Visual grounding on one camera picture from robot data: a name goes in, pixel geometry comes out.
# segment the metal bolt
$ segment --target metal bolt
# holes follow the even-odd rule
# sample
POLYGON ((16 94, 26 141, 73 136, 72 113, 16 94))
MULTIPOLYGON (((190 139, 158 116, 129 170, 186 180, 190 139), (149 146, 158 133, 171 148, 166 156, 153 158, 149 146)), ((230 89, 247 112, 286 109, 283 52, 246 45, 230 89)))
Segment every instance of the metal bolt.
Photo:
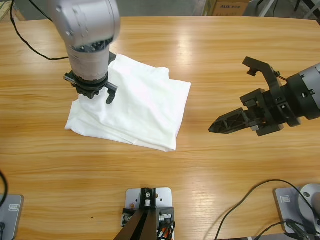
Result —
POLYGON ((151 200, 150 199, 146 199, 144 206, 150 207, 151 206, 151 200))

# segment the robotic arm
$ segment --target robotic arm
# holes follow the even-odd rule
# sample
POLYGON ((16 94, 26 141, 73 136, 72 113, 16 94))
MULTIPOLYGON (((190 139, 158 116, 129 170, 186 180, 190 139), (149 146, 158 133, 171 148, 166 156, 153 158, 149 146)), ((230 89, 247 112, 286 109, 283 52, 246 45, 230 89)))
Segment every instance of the robotic arm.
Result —
POLYGON ((109 62, 115 59, 110 43, 120 31, 116 0, 50 0, 49 9, 72 68, 64 79, 89 99, 108 88, 111 104, 117 86, 108 82, 109 62))
POLYGON ((257 89, 240 97, 247 110, 238 108, 220 116, 209 128, 211 133, 230 134, 251 128, 263 136, 282 130, 285 123, 298 126, 301 117, 320 117, 320 63, 287 79, 265 62, 246 57, 243 64, 249 67, 251 76, 261 72, 269 90, 257 89), (278 78, 286 85, 282 86, 278 78))

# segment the cardboard box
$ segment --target cardboard box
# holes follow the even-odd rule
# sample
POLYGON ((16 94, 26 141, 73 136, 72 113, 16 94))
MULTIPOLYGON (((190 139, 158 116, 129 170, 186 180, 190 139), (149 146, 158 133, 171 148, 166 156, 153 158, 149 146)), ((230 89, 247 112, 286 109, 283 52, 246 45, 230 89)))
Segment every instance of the cardboard box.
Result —
MULTIPOLYGON (((11 6, 12 1, 7 1, 7 2, 0 2, 0 23, 10 23, 10 6, 11 6)), ((19 9, 17 8, 16 4, 13 5, 12 9, 12 16, 14 18, 14 21, 25 21, 26 19, 24 16, 21 14, 19 9)))
POLYGON ((242 16, 250 0, 206 0, 203 16, 242 16))

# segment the white cloth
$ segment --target white cloth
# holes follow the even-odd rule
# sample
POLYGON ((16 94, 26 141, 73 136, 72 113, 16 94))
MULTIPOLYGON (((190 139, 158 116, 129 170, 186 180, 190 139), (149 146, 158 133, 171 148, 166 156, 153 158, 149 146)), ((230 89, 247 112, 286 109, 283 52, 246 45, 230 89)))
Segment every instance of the white cloth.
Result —
POLYGON ((110 83, 118 86, 113 102, 106 104, 106 88, 92 100, 79 95, 65 129, 165 152, 176 150, 191 83, 170 80, 169 69, 120 54, 108 73, 110 83))

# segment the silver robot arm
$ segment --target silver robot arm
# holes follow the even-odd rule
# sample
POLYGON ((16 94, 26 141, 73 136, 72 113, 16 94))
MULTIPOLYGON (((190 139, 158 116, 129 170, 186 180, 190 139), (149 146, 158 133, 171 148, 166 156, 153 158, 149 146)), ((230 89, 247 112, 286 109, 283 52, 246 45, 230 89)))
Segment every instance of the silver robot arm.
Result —
POLYGON ((89 99, 108 88, 106 103, 112 103, 117 87, 108 82, 108 66, 114 60, 110 43, 120 31, 116 0, 49 0, 49 9, 72 68, 64 79, 89 99))

